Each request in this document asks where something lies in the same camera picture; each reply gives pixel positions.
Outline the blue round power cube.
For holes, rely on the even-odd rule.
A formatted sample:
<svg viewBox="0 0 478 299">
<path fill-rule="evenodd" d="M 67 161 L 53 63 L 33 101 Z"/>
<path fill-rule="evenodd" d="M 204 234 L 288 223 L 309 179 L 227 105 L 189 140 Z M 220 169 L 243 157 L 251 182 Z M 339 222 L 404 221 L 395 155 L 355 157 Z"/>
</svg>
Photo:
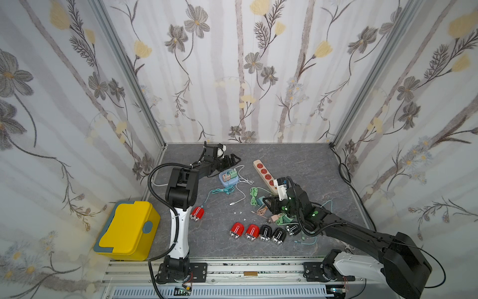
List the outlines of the blue round power cube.
<svg viewBox="0 0 478 299">
<path fill-rule="evenodd" d="M 228 172 L 223 172 L 219 174 L 219 181 L 225 187 L 235 186 L 239 182 L 238 174 L 230 174 Z"/>
</svg>

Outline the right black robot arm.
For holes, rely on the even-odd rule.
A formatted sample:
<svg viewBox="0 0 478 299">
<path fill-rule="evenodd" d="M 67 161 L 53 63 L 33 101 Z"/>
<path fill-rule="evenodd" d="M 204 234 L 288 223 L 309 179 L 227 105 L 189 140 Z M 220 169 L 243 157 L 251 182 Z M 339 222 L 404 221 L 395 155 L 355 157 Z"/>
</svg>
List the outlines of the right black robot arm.
<svg viewBox="0 0 478 299">
<path fill-rule="evenodd" d="M 332 249 L 314 271 L 316 279 L 332 282 L 358 277 L 387 284 L 404 299 L 419 299 L 433 269 L 429 253 L 419 248 L 404 233 L 389 235 L 340 218 L 323 206 L 315 206 L 300 185 L 290 177 L 270 179 L 273 196 L 265 198 L 268 209 L 292 220 L 276 230 L 272 238 L 279 243 L 286 233 L 302 232 L 308 237 L 320 235 L 342 241 L 362 251 L 355 257 L 344 250 Z"/>
</svg>

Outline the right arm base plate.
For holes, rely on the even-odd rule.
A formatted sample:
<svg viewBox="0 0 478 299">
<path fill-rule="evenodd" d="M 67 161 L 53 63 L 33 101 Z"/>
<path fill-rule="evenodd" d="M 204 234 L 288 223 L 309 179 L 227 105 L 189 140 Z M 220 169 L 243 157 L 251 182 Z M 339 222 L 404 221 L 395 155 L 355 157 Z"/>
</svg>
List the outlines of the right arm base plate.
<svg viewBox="0 0 478 299">
<path fill-rule="evenodd" d="M 305 262 L 303 265 L 303 277 L 307 282 L 354 282 L 354 276 L 344 276 L 328 265 L 323 266 L 321 262 Z"/>
</svg>

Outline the beige power strip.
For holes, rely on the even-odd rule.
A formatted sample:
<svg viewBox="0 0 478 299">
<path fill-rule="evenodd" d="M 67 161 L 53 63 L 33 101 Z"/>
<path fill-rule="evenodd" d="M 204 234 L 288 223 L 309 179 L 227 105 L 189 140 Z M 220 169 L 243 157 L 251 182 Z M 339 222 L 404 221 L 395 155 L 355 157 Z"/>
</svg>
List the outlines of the beige power strip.
<svg viewBox="0 0 478 299">
<path fill-rule="evenodd" d="M 257 173 L 260 175 L 260 178 L 266 184 L 269 191 L 274 195 L 278 195 L 277 187 L 274 184 L 274 177 L 271 175 L 267 167 L 259 159 L 255 160 L 253 162 L 253 165 Z"/>
</svg>

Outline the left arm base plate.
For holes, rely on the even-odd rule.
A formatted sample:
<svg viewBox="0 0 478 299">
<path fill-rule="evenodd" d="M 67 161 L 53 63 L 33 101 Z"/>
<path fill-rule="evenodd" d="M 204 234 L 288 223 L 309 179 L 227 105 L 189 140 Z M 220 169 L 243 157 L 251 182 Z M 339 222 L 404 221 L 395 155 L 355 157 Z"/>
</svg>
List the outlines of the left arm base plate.
<svg viewBox="0 0 478 299">
<path fill-rule="evenodd" d="M 189 263 L 173 265 L 162 263 L 155 276 L 158 284 L 166 283 L 205 283 L 207 278 L 207 263 Z"/>
</svg>

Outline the red shaver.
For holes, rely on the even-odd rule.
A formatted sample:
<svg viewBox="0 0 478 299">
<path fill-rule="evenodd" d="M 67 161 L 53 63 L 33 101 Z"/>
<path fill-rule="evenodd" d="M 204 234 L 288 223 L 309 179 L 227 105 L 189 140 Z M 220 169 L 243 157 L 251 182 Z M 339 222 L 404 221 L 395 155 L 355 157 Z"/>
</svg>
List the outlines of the red shaver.
<svg viewBox="0 0 478 299">
<path fill-rule="evenodd" d="M 235 223 L 230 230 L 230 236 L 235 239 L 238 239 L 243 235 L 244 230 L 245 227 L 242 223 Z"/>
<path fill-rule="evenodd" d="M 190 218 L 193 221 L 199 221 L 204 217 L 204 214 L 205 214 L 204 208 L 202 206 L 198 206 L 194 208 L 194 210 L 191 212 Z"/>
<path fill-rule="evenodd" d="M 250 224 L 246 230 L 245 237 L 249 240 L 256 240 L 260 235 L 260 228 L 255 224 Z"/>
</svg>

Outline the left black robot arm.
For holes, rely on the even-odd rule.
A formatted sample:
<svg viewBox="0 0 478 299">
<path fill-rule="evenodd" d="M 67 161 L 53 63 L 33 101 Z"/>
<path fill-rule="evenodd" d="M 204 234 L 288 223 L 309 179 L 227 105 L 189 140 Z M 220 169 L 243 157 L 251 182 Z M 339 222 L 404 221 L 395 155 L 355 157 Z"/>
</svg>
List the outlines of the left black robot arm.
<svg viewBox="0 0 478 299">
<path fill-rule="evenodd" d="M 154 258 L 164 259 L 158 275 L 153 275 L 156 282 L 173 279 L 185 282 L 192 278 L 189 259 L 189 214 L 197 200 L 199 181 L 212 176 L 215 172 L 225 171 L 241 162 L 235 154 L 226 154 L 223 144 L 204 143 L 200 158 L 190 164 L 163 163 L 154 167 L 148 175 L 148 190 L 152 197 L 164 204 L 171 213 L 171 240 L 169 249 Z M 171 167 L 166 193 L 160 196 L 153 188 L 156 173 Z"/>
</svg>

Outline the black shaver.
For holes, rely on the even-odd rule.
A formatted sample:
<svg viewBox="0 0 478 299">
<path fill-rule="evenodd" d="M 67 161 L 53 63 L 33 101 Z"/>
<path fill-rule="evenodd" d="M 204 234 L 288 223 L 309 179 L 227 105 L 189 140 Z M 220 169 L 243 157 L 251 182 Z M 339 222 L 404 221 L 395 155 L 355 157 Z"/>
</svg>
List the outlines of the black shaver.
<svg viewBox="0 0 478 299">
<path fill-rule="evenodd" d="M 287 234 L 288 233 L 283 228 L 278 227 L 273 232 L 272 240 L 276 244 L 282 244 L 282 243 L 284 243 Z"/>
<path fill-rule="evenodd" d="M 301 228 L 298 224 L 287 225 L 286 230 L 290 236 L 298 235 L 301 232 Z"/>
<path fill-rule="evenodd" d="M 273 235 L 273 231 L 272 231 L 272 228 L 269 225 L 265 224 L 265 225 L 261 226 L 260 234 L 259 234 L 260 240 L 268 242 L 268 241 L 271 240 L 272 235 Z"/>
</svg>

